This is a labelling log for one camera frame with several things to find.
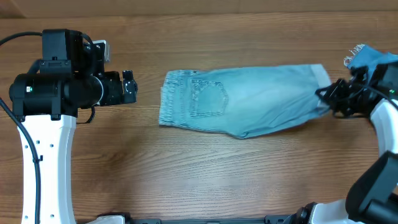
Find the light blue denim shorts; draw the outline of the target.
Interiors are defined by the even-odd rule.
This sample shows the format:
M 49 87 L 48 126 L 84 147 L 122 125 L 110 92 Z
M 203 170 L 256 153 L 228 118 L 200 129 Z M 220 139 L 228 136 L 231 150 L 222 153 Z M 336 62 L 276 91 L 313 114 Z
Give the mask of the light blue denim shorts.
M 330 85 L 321 64 L 172 70 L 161 88 L 159 123 L 253 138 L 327 114 L 315 92 Z

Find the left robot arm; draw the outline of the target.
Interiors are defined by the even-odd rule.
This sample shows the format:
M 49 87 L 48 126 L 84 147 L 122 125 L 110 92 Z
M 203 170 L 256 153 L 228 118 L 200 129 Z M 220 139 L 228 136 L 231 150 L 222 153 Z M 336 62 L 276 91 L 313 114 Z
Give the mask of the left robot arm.
M 42 57 L 9 89 L 23 150 L 23 223 L 75 223 L 71 161 L 78 110 L 136 102 L 130 70 L 107 72 L 109 44 L 77 30 L 40 33 Z

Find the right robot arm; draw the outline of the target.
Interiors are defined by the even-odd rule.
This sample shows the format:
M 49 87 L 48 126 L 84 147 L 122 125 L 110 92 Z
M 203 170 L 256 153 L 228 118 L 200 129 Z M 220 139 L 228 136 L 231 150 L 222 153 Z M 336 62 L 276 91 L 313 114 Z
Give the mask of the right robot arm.
M 344 200 L 311 203 L 290 223 L 397 223 L 397 62 L 351 69 L 315 93 L 343 118 L 364 117 L 375 129 L 379 158 L 352 185 Z

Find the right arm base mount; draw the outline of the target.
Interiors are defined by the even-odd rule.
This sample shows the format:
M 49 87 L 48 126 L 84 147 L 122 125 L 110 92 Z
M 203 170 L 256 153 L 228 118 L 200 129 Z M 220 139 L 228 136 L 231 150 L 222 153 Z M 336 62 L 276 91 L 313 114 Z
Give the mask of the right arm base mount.
M 316 202 L 312 202 L 304 207 L 300 207 L 295 214 L 290 215 L 284 220 L 284 224 L 308 224 L 311 212 L 316 205 Z

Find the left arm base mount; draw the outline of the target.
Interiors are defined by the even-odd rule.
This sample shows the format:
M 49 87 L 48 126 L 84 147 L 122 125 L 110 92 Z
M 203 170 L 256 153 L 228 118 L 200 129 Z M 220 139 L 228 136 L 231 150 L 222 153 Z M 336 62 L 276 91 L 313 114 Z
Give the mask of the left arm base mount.
M 87 224 L 130 224 L 131 216 L 129 213 L 121 213 L 121 212 L 111 212 L 104 213 L 93 221 L 88 222 Z

